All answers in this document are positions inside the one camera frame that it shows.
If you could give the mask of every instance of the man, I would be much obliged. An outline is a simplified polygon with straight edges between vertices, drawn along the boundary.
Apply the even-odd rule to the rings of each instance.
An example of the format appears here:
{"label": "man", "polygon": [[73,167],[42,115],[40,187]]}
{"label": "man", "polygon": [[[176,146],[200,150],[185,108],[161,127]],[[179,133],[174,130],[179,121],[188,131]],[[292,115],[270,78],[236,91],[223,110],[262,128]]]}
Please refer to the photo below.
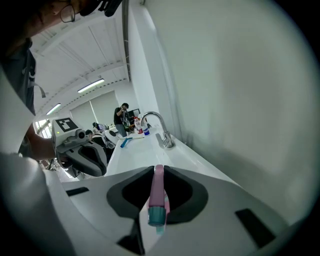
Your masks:
{"label": "man", "polygon": [[[35,115],[34,87],[32,82],[36,75],[36,60],[30,52],[31,37],[61,21],[75,21],[75,14],[82,16],[92,13],[100,4],[98,0],[26,0],[7,1],[6,10],[0,17],[3,44],[0,61],[3,70],[28,109]],[[36,160],[55,158],[51,139],[45,139],[35,133],[31,124],[26,132],[19,152]]]}
{"label": "man", "polygon": [[127,125],[129,122],[129,114],[127,112],[128,108],[129,108],[128,103],[123,103],[121,107],[117,107],[114,110],[114,116],[113,116],[114,125],[122,137],[127,136],[124,123]]}
{"label": "man", "polygon": [[100,133],[93,133],[91,130],[86,130],[85,135],[89,136],[90,141],[94,141],[95,143],[103,147],[106,155],[106,162],[109,163],[110,158],[114,152],[115,145],[106,137],[103,137]]}

